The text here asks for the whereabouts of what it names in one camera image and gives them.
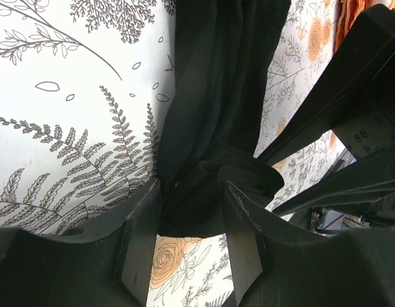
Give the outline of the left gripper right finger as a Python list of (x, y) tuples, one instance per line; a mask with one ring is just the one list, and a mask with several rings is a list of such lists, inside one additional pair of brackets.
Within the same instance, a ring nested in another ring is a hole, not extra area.
[(338, 302), (328, 238), (265, 210), (230, 180), (222, 215), (237, 304)]

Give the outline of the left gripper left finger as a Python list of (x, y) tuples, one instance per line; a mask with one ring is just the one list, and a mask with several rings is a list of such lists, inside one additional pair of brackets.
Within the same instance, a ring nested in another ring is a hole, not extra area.
[(160, 181), (62, 234), (77, 286), (67, 306), (145, 306), (160, 217)]

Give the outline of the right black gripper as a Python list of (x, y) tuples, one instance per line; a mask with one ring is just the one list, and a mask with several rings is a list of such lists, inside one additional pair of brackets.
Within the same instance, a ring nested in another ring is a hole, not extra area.
[(281, 204), (274, 214), (346, 205), (369, 224), (395, 224), (395, 97), (383, 94), (376, 100), (365, 94), (350, 108), (394, 51), (395, 9), (376, 4), (364, 10), (287, 126), (259, 156), (273, 166), (333, 129), (356, 162)]

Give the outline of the orange white patterned cloth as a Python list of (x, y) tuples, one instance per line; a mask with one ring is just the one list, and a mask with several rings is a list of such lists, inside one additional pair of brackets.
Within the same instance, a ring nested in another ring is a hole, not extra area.
[(336, 52), (348, 34), (358, 15), (374, 5), (381, 4), (388, 9), (395, 8), (395, 0), (340, 0), (340, 12), (336, 26), (334, 52)]

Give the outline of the black boxer underwear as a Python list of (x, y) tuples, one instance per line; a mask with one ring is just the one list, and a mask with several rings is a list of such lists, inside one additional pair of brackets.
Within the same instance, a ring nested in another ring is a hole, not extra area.
[(157, 154), (165, 237), (224, 232), (223, 181), (266, 205), (284, 181), (257, 160), (267, 70), (289, 1), (177, 1), (176, 91)]

